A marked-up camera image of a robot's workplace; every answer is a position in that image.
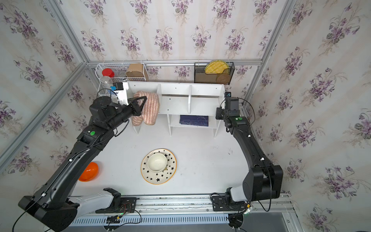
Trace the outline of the orange striped cloth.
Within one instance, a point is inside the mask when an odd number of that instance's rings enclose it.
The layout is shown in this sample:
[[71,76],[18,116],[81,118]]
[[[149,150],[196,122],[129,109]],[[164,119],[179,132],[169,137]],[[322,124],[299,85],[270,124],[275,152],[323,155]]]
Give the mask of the orange striped cloth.
[[159,113],[160,103],[159,97],[156,93],[138,91],[134,94],[134,98],[147,97],[146,103],[142,110],[141,116],[132,117],[132,125],[137,127],[142,123],[153,126],[156,123],[157,116]]

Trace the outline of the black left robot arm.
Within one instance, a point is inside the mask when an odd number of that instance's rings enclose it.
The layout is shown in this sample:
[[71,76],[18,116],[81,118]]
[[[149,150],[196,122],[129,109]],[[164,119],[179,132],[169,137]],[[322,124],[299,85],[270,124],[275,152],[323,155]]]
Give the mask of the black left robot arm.
[[82,212],[83,206],[69,198],[75,184],[91,161],[116,136],[114,130],[140,116],[147,97],[131,98],[129,104],[114,103],[102,96],[89,107],[91,118],[77,137],[71,152],[48,181],[32,196],[23,196],[18,206],[55,232],[65,230]]

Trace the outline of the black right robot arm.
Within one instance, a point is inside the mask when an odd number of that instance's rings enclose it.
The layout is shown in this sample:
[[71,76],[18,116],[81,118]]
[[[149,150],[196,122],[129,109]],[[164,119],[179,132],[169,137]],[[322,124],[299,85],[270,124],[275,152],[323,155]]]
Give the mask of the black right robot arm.
[[283,169],[267,157],[253,135],[250,121],[241,116],[239,98],[226,97],[224,107],[216,109],[216,119],[224,121],[229,132],[239,144],[248,164],[248,173],[241,185],[228,188],[228,203],[254,202],[277,199],[281,193]]

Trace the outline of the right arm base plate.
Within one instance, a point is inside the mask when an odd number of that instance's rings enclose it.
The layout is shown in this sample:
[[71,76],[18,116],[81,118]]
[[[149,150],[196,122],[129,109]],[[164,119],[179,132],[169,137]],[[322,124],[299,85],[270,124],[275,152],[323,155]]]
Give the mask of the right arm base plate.
[[251,207],[246,201],[235,202],[230,199],[229,196],[225,196],[219,193],[212,193],[210,195],[210,201],[212,203],[212,209],[214,212],[237,212],[244,213]]

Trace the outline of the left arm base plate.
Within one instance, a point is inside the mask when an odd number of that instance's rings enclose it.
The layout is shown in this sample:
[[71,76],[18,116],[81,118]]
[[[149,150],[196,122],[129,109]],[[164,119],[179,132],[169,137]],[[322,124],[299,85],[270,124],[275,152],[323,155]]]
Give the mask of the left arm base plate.
[[136,207],[136,197],[121,197],[120,202],[118,199],[113,200],[111,205],[105,209],[96,210],[96,214],[109,214],[109,213],[134,213]]

